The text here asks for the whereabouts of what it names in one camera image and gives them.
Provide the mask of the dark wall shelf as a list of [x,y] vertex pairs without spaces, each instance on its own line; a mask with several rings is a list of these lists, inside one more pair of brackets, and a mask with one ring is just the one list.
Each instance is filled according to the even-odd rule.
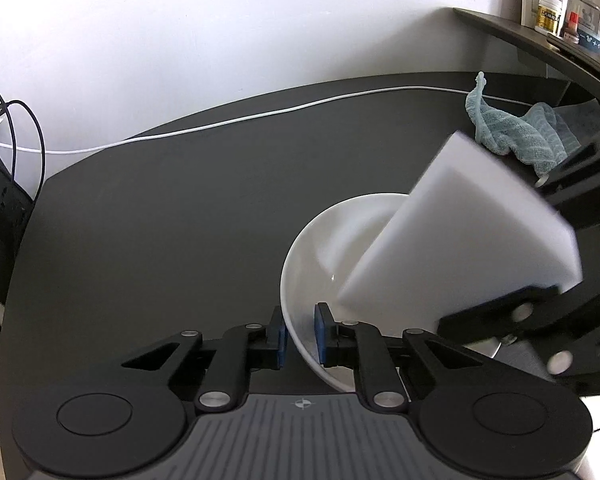
[[461,8],[454,8],[453,12],[464,23],[552,66],[600,100],[600,58],[589,55],[585,49],[491,14]]

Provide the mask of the white sponge block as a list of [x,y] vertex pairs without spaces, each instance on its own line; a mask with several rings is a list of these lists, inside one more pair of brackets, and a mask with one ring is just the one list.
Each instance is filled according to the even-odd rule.
[[338,294],[384,332],[440,318],[527,286],[582,280],[570,224],[500,160],[457,132],[420,177]]

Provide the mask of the red cap small bottle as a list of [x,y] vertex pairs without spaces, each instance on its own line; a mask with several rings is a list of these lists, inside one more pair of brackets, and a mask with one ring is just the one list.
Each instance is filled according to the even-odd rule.
[[579,25],[579,14],[577,12],[570,12],[569,18],[566,19],[565,27],[562,30],[562,39],[570,42],[570,44],[578,44],[579,33],[578,33],[578,25]]

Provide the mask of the clear plastic container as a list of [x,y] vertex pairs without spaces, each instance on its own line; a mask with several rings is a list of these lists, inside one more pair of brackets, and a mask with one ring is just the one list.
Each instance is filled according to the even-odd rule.
[[600,6],[590,0],[579,0],[577,11],[579,46],[600,54]]

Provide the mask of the green striped towel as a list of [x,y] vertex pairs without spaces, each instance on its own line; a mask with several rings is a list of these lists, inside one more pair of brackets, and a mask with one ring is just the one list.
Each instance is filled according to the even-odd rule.
[[596,99],[560,107],[539,102],[517,116],[486,102],[484,90],[486,75],[480,72],[465,100],[476,142],[495,155],[514,155],[529,166],[535,172],[538,193],[536,184],[542,177],[585,145],[600,142],[600,103]]

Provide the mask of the white pill bottle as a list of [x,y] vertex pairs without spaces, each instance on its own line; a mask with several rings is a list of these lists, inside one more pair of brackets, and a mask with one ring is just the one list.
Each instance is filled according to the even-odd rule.
[[534,29],[543,35],[558,36],[567,0],[539,0]]

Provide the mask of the white ceramic bowl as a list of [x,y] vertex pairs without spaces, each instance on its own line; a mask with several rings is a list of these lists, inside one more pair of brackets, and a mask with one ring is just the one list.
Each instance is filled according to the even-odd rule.
[[398,336],[432,332],[439,318],[511,292],[496,245],[429,198],[362,195],[310,221],[289,249],[280,302],[302,358],[326,384],[354,389],[344,367],[318,360],[313,310],[326,302],[338,320],[373,324]]

